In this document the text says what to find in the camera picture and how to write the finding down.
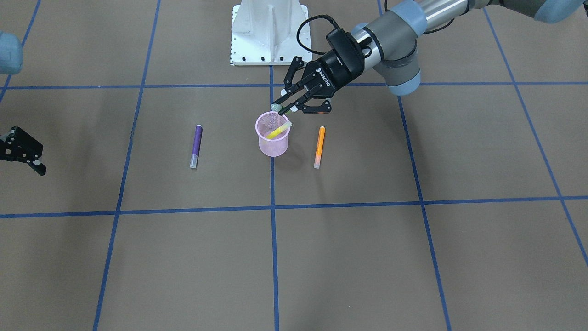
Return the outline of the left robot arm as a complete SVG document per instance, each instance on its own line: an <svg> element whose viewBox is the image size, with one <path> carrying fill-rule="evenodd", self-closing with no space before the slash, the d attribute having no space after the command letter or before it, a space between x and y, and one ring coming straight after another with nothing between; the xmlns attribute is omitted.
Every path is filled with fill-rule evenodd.
<svg viewBox="0 0 588 331"><path fill-rule="evenodd" d="M271 111L284 115L329 113L331 98L367 70L384 77L395 96L405 96L420 86L418 43L422 35L448 27L473 9L501 6L543 23L558 23L569 17L585 0L404 0L370 23L345 31L329 15L309 17L298 32L311 21L325 19L333 26L326 35L328 52L305 61L294 57L285 75L282 96L271 103Z"/></svg>

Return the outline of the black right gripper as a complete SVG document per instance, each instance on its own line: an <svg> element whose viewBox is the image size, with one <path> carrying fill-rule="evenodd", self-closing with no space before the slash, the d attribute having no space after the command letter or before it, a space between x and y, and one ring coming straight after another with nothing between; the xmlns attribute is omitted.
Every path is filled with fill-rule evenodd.
<svg viewBox="0 0 588 331"><path fill-rule="evenodd" d="M42 163L43 145L19 126L13 126L0 138L0 159L10 162L27 163L38 175L46 175Z"/></svg>

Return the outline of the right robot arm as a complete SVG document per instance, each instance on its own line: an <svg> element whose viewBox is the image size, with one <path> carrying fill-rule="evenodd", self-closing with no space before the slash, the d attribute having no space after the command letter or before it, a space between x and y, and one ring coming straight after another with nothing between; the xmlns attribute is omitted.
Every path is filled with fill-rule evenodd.
<svg viewBox="0 0 588 331"><path fill-rule="evenodd" d="M8 32L0 32L0 73L13 75L23 68L23 46L20 39ZM38 175L46 175L42 163L43 144L19 126L13 126L0 137L0 159L27 164Z"/></svg>

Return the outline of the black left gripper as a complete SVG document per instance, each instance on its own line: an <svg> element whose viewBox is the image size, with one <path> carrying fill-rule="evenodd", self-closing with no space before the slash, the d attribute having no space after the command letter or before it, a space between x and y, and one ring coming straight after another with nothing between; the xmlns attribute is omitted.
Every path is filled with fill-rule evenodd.
<svg viewBox="0 0 588 331"><path fill-rule="evenodd" d="M301 112L304 114L328 114L332 111L330 97L357 79L365 71L365 55L358 44L334 46L320 58L309 62L309 73L294 82L294 74L306 67L302 57L293 58L286 73L284 84L286 94L272 103L278 103L279 115ZM287 100L309 84L309 92L291 103ZM307 105L309 100L319 99L319 105Z"/></svg>

